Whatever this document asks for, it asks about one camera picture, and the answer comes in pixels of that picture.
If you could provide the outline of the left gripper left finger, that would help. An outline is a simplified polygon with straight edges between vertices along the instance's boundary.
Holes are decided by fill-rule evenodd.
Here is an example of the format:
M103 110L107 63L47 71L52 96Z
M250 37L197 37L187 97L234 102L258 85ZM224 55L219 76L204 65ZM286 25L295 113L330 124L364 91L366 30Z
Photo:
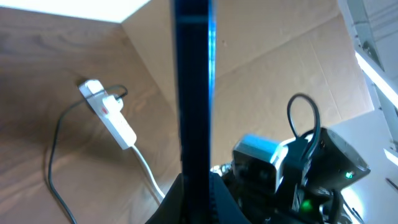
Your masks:
M174 180L165 198L146 224L180 224L184 200L183 175Z

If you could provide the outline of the white power strip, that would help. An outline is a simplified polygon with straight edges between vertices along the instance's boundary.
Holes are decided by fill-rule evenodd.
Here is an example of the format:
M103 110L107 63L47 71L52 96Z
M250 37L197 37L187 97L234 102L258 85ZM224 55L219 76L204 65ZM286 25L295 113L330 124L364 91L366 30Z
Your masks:
M133 147L137 136L121 113L123 99L109 93L111 86L105 89L99 80L87 80L78 89L121 149Z

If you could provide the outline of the blue Galaxy smartphone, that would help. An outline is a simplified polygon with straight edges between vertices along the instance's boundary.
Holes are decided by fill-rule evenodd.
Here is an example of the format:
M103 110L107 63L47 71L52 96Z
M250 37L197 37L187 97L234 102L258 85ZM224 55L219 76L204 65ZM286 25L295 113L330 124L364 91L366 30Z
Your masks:
M215 3L174 0L172 10L185 219L188 223L210 223Z

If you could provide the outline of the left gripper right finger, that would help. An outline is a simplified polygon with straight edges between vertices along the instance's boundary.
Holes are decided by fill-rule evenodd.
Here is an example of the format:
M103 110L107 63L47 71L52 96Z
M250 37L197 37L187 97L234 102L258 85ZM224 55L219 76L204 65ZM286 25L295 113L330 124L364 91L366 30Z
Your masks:
M209 173L209 187L211 223L250 224L218 174Z

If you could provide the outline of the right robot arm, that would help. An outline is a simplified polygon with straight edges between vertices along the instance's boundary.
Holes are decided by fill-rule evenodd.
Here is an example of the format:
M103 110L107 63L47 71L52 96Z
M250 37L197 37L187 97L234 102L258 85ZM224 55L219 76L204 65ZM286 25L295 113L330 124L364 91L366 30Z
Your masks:
M370 173L356 149L334 131L282 142L244 135L229 164L214 167L239 215L249 223L351 223L359 218L341 191Z

